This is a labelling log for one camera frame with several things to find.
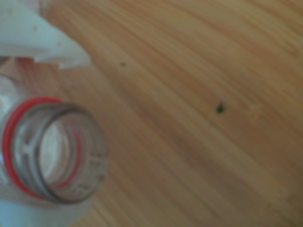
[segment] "white plastic object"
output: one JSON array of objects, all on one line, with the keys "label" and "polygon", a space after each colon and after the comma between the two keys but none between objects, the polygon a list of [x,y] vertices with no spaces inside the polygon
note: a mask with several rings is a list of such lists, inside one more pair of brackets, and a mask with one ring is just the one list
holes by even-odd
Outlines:
[{"label": "white plastic object", "polygon": [[33,58],[60,69],[90,65],[87,52],[42,18],[35,1],[0,0],[0,57]]}]

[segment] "wooden table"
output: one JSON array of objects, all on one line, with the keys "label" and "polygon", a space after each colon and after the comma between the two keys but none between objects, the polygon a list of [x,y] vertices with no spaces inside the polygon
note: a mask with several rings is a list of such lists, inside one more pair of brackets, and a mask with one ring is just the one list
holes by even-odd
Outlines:
[{"label": "wooden table", "polygon": [[74,227],[303,225],[303,1],[66,0],[87,69],[25,65],[88,108],[110,172]]}]

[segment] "dark speck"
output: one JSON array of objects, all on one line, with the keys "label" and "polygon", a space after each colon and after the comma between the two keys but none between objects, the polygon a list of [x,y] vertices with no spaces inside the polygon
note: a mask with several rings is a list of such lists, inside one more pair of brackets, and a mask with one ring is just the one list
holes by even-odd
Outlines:
[{"label": "dark speck", "polygon": [[226,106],[223,103],[220,103],[216,111],[217,114],[223,114],[226,111]]}]

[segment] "wood grain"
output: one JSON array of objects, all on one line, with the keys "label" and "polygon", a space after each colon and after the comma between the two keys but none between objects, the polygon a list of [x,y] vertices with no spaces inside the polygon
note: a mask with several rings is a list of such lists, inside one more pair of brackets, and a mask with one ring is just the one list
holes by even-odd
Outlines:
[{"label": "wood grain", "polygon": [[66,0],[49,18],[93,64],[24,64],[24,83],[88,108],[111,154],[75,227],[303,224],[302,1]]}]

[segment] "transparent glass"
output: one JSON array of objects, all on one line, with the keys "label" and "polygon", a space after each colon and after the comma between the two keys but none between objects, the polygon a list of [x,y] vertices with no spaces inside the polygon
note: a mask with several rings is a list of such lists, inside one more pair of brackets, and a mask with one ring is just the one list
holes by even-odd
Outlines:
[{"label": "transparent glass", "polygon": [[[2,143],[11,116],[31,99],[18,82],[0,74]],[[73,204],[95,193],[107,173],[108,154],[102,130],[89,113],[74,104],[43,102],[26,110],[15,125],[10,162],[20,182],[9,173],[2,146],[0,194],[2,184],[11,186],[14,195],[26,195],[26,201]]]}]

